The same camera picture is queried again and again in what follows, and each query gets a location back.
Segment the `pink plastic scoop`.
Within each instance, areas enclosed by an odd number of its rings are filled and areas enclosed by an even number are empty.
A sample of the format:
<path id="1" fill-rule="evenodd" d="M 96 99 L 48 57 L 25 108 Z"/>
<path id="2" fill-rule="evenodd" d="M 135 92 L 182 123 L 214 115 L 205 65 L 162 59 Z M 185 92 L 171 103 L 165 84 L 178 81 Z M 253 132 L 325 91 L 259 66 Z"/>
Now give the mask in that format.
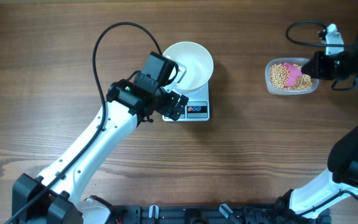
<path id="1" fill-rule="evenodd" d="M 289 63 L 284 63 L 283 66 L 289 71 L 288 80 L 284 87 L 291 87 L 296 83 L 298 77 L 302 76 L 301 68 L 298 65 Z"/>

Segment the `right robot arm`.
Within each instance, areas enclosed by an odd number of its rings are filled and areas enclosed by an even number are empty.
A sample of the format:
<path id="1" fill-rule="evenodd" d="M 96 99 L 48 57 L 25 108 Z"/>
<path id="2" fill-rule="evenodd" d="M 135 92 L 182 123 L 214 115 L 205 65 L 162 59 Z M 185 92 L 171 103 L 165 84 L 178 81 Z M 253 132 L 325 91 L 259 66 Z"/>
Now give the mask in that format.
<path id="1" fill-rule="evenodd" d="M 318 80 L 331 80 L 332 90 L 341 80 L 354 77 L 358 84 L 358 31 L 356 40 L 345 45 L 333 26 L 321 22 L 319 49 L 301 68 L 301 72 Z M 316 220 L 320 213 L 341 200 L 353 197 L 358 201 L 358 125 L 333 146 L 327 168 L 301 188 L 289 190 L 277 199 L 272 210 L 275 223 L 301 223 Z"/>

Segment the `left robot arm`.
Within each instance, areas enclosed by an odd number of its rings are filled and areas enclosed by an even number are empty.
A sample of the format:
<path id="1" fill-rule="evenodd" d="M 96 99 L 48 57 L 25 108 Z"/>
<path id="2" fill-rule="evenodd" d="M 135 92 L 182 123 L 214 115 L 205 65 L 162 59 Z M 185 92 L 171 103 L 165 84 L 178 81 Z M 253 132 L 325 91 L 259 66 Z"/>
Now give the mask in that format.
<path id="1" fill-rule="evenodd" d="M 173 91 L 186 74 L 179 62 L 151 52 L 134 81 L 114 82 L 91 124 L 35 178 L 22 174 L 12 189 L 9 223 L 114 223 L 106 201 L 81 196 L 111 151 L 156 111 L 176 121 L 188 98 Z"/>

